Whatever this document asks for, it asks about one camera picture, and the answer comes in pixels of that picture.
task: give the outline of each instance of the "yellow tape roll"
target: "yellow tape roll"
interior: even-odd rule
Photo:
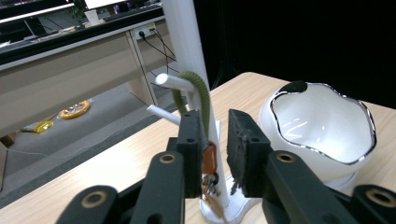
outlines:
[[[87,112],[88,109],[90,109],[90,106],[91,106],[90,102],[83,101],[83,102],[79,103],[78,105],[73,106],[72,110],[65,109],[65,110],[61,111],[61,118],[74,119],[78,116],[81,116],[85,112]]]

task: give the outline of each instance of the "floor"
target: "floor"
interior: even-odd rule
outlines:
[[[163,69],[149,74],[152,83]],[[173,70],[164,71],[175,74]],[[156,85],[153,89],[159,107],[176,110],[171,90]],[[53,126],[43,133],[16,133],[15,143],[7,152],[0,208],[159,119],[125,84],[88,100],[91,108],[80,117],[62,119],[54,115]]]

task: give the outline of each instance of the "electrical outlet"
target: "electrical outlet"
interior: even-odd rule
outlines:
[[[142,36],[140,36],[140,34],[139,34],[140,32],[145,33],[145,37],[148,37],[150,35],[154,35],[155,34],[154,31],[150,31],[152,29],[155,29],[155,23],[154,22],[146,24],[144,26],[140,26],[140,27],[134,28],[134,37],[136,37],[136,40],[141,39]]]

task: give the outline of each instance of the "wooden table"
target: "wooden table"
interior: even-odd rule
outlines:
[[[216,119],[221,120],[220,147],[225,176],[228,110],[238,109],[257,119],[267,97],[287,81],[244,73],[211,92]],[[378,144],[373,158],[359,173],[356,185],[375,184],[396,191],[396,110],[366,103],[373,114]],[[93,185],[109,185],[121,191],[144,178],[151,158],[164,151],[178,127],[164,119],[116,144],[75,169],[0,210],[0,223],[54,223],[72,198]],[[204,223],[198,199],[186,200],[186,223]],[[242,223],[265,223],[256,204]]]

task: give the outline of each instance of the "white rod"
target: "white rod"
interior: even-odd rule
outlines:
[[[159,74],[155,78],[155,83],[157,85],[166,87],[166,88],[171,88],[174,90],[180,90],[180,91],[188,91],[188,92],[195,92],[196,89],[192,83],[190,83],[188,80],[180,78],[180,77],[175,77],[175,76],[169,76],[165,73]]]
[[[192,0],[162,0],[163,13],[171,37],[172,46],[177,58],[179,71],[191,71],[199,75],[206,87],[209,89],[207,73],[205,67],[204,54],[202,51],[201,37],[198,29],[198,22],[195,14],[195,7]],[[191,93],[187,98],[190,109],[200,108],[195,104],[200,102],[199,92]],[[219,148],[219,139],[216,130],[216,121],[213,113],[213,106],[210,106],[209,120],[209,141],[217,147],[217,162],[219,183],[217,187],[221,192],[218,197],[223,207],[228,206],[229,198],[222,165],[221,152]]]
[[[150,105],[147,108],[148,112],[151,112],[154,115],[157,115],[160,118],[167,119],[176,125],[180,125],[180,118],[174,114],[169,113],[168,111],[156,106]]]

